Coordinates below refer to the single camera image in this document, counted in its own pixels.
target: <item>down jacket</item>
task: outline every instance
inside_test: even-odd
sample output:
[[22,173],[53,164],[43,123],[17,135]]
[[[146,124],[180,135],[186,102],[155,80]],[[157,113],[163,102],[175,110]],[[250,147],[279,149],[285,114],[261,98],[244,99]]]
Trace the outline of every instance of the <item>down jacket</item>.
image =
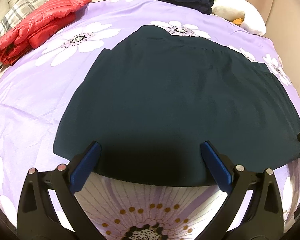
[[49,0],[0,38],[0,62],[13,64],[75,20],[75,11],[91,0]]

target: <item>flower center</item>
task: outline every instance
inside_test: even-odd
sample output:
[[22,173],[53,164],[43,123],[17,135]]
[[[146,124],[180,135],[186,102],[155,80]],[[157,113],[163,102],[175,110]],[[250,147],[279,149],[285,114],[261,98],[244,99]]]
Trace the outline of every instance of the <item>flower center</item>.
[[194,36],[193,30],[185,27],[168,27],[167,32],[175,36]]
[[281,70],[281,68],[275,66],[274,64],[273,64],[273,67],[279,73],[280,76],[284,76],[283,71]]
[[159,227],[159,223],[154,226],[149,224],[142,228],[131,227],[122,240],[167,240],[167,235],[162,235],[163,228]]
[[75,36],[74,38],[72,38],[72,40],[69,43],[82,41],[85,37],[86,37],[85,35]]
[[95,36],[95,33],[81,33],[79,35],[73,36],[69,40],[66,40],[61,45],[61,48],[64,49],[64,48],[69,48],[69,47],[75,47],[75,46],[79,45],[79,43],[86,42],[94,36]]
[[186,33],[187,32],[185,29],[181,29],[181,28],[176,28],[174,30],[178,33]]

